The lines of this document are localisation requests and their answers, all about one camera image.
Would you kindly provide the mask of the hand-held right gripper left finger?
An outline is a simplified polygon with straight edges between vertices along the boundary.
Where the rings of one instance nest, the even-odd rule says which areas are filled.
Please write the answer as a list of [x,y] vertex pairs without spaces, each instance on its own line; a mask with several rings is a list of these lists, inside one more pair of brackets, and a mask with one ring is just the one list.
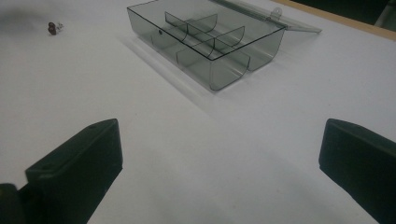
[[118,121],[84,128],[25,170],[28,223],[87,224],[121,170]]

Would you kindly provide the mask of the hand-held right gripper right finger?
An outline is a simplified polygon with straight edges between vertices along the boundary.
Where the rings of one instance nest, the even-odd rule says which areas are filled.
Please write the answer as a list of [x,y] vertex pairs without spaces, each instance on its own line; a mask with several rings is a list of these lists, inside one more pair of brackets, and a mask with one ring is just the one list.
[[326,121],[319,169],[379,224],[396,224],[396,143],[360,125]]

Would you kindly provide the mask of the clear grey plastic compartment box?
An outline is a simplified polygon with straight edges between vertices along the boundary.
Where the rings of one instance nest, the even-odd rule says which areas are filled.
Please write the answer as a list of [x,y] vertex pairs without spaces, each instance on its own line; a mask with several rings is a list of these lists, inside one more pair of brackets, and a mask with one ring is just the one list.
[[242,0],[150,0],[127,12],[138,37],[212,91],[271,62],[285,32],[321,32]]

